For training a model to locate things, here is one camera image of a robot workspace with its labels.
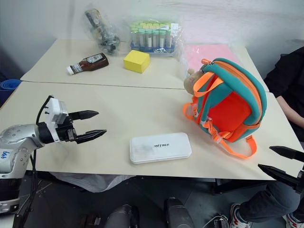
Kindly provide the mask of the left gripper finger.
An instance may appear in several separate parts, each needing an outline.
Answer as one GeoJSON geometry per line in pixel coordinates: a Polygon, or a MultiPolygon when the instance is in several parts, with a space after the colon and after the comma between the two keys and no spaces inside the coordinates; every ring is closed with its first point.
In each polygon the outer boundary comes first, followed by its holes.
{"type": "Polygon", "coordinates": [[[85,110],[85,111],[79,111],[79,112],[73,112],[69,113],[69,121],[72,122],[74,120],[84,120],[84,119],[89,119],[92,118],[99,113],[97,111],[92,111],[92,110],[85,110]]]}
{"type": "Polygon", "coordinates": [[[94,139],[97,139],[98,137],[101,137],[106,132],[107,132],[107,130],[92,130],[92,131],[88,131],[85,134],[78,135],[76,137],[76,143],[77,144],[81,144],[81,143],[85,143],[85,142],[88,142],[88,141],[92,141],[94,139]]]}

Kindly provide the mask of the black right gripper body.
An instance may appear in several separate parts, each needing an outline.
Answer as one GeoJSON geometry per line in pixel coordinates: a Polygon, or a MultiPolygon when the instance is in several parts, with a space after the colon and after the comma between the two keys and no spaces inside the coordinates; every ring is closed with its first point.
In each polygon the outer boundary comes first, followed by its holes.
{"type": "Polygon", "coordinates": [[[302,193],[304,191],[304,170],[299,171],[297,176],[297,184],[295,190],[298,193],[302,193]]]}

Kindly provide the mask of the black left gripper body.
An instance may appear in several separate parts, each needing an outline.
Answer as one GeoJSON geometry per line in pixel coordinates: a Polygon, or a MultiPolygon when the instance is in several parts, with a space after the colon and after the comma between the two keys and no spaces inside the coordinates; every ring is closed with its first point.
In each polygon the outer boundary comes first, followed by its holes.
{"type": "Polygon", "coordinates": [[[56,132],[60,141],[73,142],[77,138],[73,121],[77,118],[76,113],[69,113],[60,124],[57,124],[56,132]]]}

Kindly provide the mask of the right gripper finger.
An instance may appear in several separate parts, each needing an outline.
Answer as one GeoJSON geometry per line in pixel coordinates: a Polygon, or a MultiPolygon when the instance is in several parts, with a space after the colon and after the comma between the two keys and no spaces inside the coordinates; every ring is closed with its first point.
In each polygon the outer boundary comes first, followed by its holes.
{"type": "Polygon", "coordinates": [[[270,146],[269,147],[271,150],[279,154],[280,156],[289,158],[289,159],[294,159],[300,162],[304,162],[304,153],[285,147],[285,146],[270,146]]]}
{"type": "Polygon", "coordinates": [[[269,165],[263,165],[263,164],[258,164],[258,167],[266,173],[268,176],[272,177],[273,179],[282,182],[286,185],[289,185],[292,187],[294,190],[298,190],[298,183],[299,180],[296,177],[293,177],[289,174],[286,174],[285,171],[277,169],[273,166],[269,165]]]}

